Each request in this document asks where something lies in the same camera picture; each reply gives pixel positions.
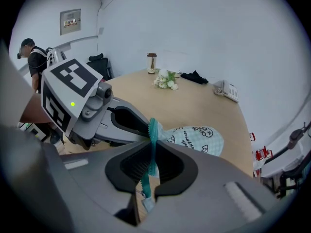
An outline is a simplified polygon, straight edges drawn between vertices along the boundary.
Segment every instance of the telephone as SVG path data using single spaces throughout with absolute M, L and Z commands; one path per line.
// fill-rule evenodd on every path
M 239 102 L 238 90 L 237 88 L 230 84 L 228 81 L 218 81 L 214 84 L 214 86 L 218 87 L 214 90 L 214 93 L 219 96 L 225 96 L 235 102 Z

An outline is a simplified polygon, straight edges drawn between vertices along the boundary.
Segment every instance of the table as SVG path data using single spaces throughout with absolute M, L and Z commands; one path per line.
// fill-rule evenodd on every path
M 213 127 L 224 139 L 221 157 L 253 176 L 249 131 L 238 103 L 216 96 L 209 83 L 201 85 L 178 78 L 178 90 L 173 91 L 152 85 L 154 79 L 156 74 L 141 70 L 107 83 L 112 85 L 115 97 L 133 104 L 148 120 L 154 117 L 165 130 L 183 126 Z

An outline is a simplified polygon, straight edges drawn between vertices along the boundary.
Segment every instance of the electrical panel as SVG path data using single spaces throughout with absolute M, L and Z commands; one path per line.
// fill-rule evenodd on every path
M 60 13 L 60 35 L 81 30 L 81 9 Z

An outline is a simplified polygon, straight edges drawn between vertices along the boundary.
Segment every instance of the cap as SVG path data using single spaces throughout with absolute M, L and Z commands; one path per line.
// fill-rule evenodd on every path
M 34 42 L 31 38 L 27 38 L 27 39 L 25 39 L 25 40 L 23 40 L 22 42 L 21 42 L 21 47 L 24 47 L 24 46 L 26 46 L 27 44 L 29 44 L 29 43 L 31 43 L 31 42 Z

